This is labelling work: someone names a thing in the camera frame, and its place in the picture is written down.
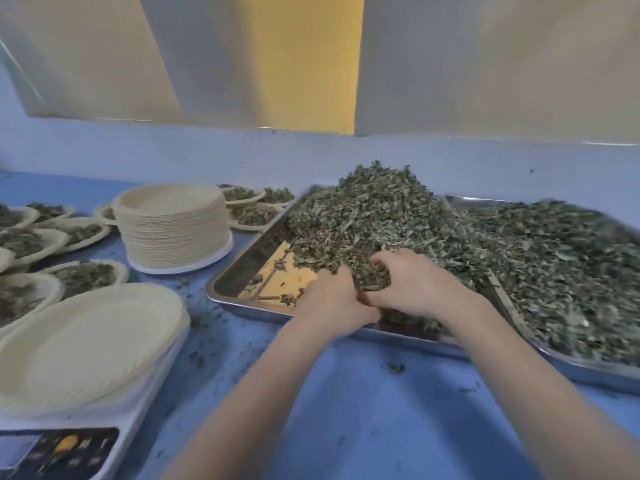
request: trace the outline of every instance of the stack of paper bowls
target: stack of paper bowls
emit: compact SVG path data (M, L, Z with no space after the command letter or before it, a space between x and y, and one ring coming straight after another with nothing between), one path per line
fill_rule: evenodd
M217 187L143 185L111 204L131 266L184 273L223 258L233 246L225 196Z

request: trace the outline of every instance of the stainless steel tray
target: stainless steel tray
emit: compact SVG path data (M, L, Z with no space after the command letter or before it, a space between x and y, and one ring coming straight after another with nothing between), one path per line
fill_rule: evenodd
M455 209L485 209L510 203L507 200L478 199L460 196L447 196L446 199ZM602 215L603 224L606 224L609 231L631 234L638 238L640 232L615 220L612 217ZM555 350L542 345L535 337L532 330L527 325L523 316L519 313L506 291L502 288L499 280L490 274L491 283L490 298L492 304L519 334L538 352L543 355L555 368L567 379L572 381L603 387L619 392L640 395L640 368L630 365L601 362L597 360L586 360L569 355L561 354Z
M288 213L300 206L309 195L322 188L322 185L313 185L300 194L288 208L284 209L271 222L262 234L258 234L240 252L236 260L228 268L210 279L205 286L207 297L219 303L225 310L241 317L277 324L283 324L289 320L291 318L291 308L274 305L267 301L242 299L238 298L238 295L284 242L284 225ZM455 339L446 335L427 334L419 326L375 324L357 331L353 334L353 337L468 360L467 353L458 345Z

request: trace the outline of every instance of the light blue wall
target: light blue wall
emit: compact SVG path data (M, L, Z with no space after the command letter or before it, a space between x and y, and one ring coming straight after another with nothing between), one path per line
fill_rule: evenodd
M311 183L333 183L374 159L411 165L436 193L525 201L554 197L640 227L640 147L39 120L24 115L0 69L0 169L7 171L130 182L288 185L299 191Z

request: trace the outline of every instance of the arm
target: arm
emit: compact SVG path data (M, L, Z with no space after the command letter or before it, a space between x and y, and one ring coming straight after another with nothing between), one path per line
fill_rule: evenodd
M521 339L482 296L409 250L372 257L392 284L370 304L437 317L483 375L525 448L548 480L640 477L640 444Z
M311 366L332 339L376 322L356 299L348 267L322 270L293 318L166 469L163 480L237 479L275 449Z

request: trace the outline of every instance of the blue table surface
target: blue table surface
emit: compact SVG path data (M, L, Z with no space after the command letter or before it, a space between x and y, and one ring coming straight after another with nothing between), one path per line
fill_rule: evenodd
M0 201L73 205L92 215L133 184L27 173L0 173ZM160 283L187 303L191 332L151 405L116 478L153 479L237 384L278 328L223 311L204 285L252 235L235 233L233 252L199 271L130 281ZM39 267L82 258L126 263L117 233ZM200 367L189 358L203 355ZM388 364L404 364L394 374ZM640 397L579 386L640 438ZM539 478L473 364L343 339L318 359L296 401L267 478L533 479Z

